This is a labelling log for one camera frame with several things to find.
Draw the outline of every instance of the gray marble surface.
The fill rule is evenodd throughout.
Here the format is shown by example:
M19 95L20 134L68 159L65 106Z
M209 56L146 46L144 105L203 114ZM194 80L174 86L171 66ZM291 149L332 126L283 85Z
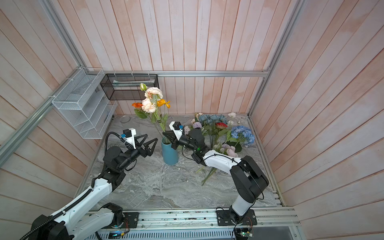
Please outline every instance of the gray marble surface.
M190 124L193 116L170 116L171 121L180 121L183 125ZM206 183L201 186L201 181L207 176L210 167L204 167L197 172L202 165L185 158L179 151L179 161L174 166L166 165L162 159L161 136L154 125L148 119L139 119L131 116L130 121L120 122L121 117L116 116L108 129L122 134L123 129L135 128L137 135L148 134L148 140L157 137L159 139L155 152L150 157L139 157L135 168L127 172L127 176L118 188L103 198L92 209L97 210L108 202L115 203L123 209L169 209L169 208L213 208L229 207L237 197L237 190L232 177L220 170L216 171ZM246 116L236 116L235 125L248 126ZM126 150L123 143L115 136L108 139L108 147L120 146ZM191 151L184 150L184 154L190 157ZM265 172L260 154L255 145L243 148L239 157L251 156ZM88 176L87 188L92 178L99 175L103 167L104 147L101 148L91 173ZM264 200L257 200L255 207L276 206L272 188L268 186L264 190Z

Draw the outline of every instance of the wall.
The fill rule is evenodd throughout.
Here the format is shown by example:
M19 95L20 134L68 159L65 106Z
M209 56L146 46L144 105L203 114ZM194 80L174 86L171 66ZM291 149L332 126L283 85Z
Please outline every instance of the wall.
M52 0L85 64L109 71L263 70L296 0ZM261 78L160 78L171 114L246 113ZM131 114L132 101L118 113Z
M383 12L308 1L252 116L308 239L384 239Z
M0 1L0 144L76 67L38 0ZM67 204L96 147L52 110L0 169L3 238Z

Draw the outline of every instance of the orange flower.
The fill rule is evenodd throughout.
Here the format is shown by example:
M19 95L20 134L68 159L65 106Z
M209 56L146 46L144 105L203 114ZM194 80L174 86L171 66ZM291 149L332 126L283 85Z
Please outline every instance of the orange flower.
M170 101L166 102L164 99L160 99L159 101L157 101L157 106L161 107L165 104L167 106L167 108L170 108L169 102Z
M133 103L132 106L137 108L137 109L141 109L141 106L143 106L143 104L142 103Z

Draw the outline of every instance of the black mesh basket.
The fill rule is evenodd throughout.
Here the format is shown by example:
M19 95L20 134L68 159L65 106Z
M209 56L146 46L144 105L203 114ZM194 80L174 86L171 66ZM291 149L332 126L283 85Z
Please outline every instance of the black mesh basket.
M101 87L109 100L144 100L144 91L140 83L148 88L159 87L156 74L108 73L101 80Z

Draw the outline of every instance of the white wire basket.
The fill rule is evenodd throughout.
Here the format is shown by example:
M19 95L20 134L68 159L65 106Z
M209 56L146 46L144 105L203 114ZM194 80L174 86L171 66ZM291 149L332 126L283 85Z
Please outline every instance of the white wire basket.
M52 101L53 105L85 139L101 139L117 107L96 88L104 77L80 69Z

